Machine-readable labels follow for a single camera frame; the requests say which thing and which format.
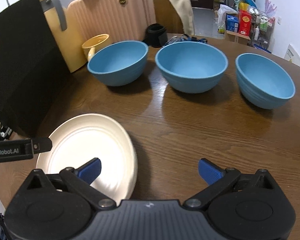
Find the blue box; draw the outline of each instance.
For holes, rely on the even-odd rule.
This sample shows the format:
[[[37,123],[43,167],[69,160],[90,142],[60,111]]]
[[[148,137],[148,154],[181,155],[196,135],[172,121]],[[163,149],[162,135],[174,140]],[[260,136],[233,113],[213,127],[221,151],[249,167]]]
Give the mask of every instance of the blue box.
[[[238,30],[239,30],[239,19],[238,19],[238,17],[227,14],[226,29],[228,31],[237,33]]]

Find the yellow pitcher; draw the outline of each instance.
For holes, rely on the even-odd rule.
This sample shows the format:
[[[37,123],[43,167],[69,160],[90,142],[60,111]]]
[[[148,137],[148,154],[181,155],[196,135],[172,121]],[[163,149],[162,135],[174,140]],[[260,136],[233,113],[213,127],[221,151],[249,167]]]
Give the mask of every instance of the yellow pitcher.
[[[39,1],[54,39],[72,73],[87,62],[81,47],[84,40],[78,30],[77,23],[67,14],[67,9],[62,7],[60,0]]]

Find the pink suitcase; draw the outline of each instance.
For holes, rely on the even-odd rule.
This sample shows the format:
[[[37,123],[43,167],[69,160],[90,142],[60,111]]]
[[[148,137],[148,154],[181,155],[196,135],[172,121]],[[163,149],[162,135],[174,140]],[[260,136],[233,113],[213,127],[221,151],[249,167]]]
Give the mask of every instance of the pink suitcase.
[[[85,40],[108,33],[113,42],[142,41],[146,28],[156,22],[153,0],[75,0],[68,13]]]

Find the white plastic bag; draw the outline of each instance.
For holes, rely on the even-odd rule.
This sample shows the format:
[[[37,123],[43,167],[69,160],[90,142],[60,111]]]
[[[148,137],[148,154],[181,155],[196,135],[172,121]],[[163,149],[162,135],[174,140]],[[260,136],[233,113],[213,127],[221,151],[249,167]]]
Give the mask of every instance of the white plastic bag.
[[[226,29],[226,13],[235,13],[237,11],[227,5],[221,4],[218,10],[218,33],[224,33]]]

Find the red box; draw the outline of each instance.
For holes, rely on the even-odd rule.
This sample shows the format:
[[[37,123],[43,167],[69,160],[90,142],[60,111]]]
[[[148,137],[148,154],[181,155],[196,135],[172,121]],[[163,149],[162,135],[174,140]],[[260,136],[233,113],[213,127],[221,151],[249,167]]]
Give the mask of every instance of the red box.
[[[247,11],[239,10],[239,33],[245,36],[250,35],[251,15]]]

